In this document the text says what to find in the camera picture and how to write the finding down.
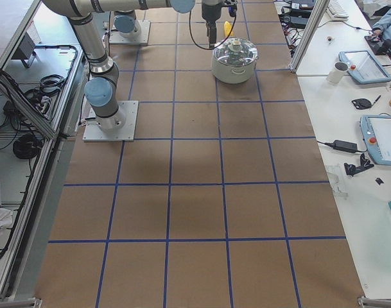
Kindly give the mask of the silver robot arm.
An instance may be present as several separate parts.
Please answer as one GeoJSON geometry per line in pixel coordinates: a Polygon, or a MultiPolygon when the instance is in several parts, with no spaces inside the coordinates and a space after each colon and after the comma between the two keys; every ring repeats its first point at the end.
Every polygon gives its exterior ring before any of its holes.
{"type": "Polygon", "coordinates": [[[67,17],[87,56],[92,79],[84,87],[84,94],[95,112],[98,126],[103,131],[121,128],[126,115],[116,99],[119,69],[103,47],[93,23],[93,13],[132,12],[156,8],[173,8],[188,13],[194,1],[44,1],[51,11],[67,17]]]}
{"type": "Polygon", "coordinates": [[[137,21],[134,10],[130,11],[115,11],[114,26],[120,32],[122,37],[134,38],[141,33],[141,26],[137,21]]]}

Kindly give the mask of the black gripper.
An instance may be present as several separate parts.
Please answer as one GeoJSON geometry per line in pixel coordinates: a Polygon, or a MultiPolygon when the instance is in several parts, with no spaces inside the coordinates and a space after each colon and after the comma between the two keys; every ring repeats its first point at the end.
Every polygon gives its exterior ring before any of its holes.
{"type": "Polygon", "coordinates": [[[222,14],[221,0],[202,0],[202,18],[206,22],[208,49],[216,44],[216,21],[222,14]]]}

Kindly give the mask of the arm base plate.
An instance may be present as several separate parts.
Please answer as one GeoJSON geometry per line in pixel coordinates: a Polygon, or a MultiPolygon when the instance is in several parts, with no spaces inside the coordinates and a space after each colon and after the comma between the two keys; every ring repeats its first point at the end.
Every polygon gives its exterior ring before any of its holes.
{"type": "Polygon", "coordinates": [[[110,44],[147,45],[151,22],[148,20],[114,20],[110,44]]]}
{"type": "Polygon", "coordinates": [[[139,108],[138,101],[118,101],[118,111],[108,118],[97,117],[91,108],[83,140],[85,142],[133,141],[139,108]]]}

